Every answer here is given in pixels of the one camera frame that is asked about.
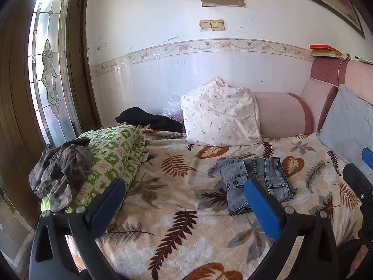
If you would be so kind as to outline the dark red sleeve forearm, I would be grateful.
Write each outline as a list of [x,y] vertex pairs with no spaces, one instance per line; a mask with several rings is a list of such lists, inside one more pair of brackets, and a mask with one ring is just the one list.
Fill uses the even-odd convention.
[[338,247],[339,279],[372,279],[372,249],[354,239]]

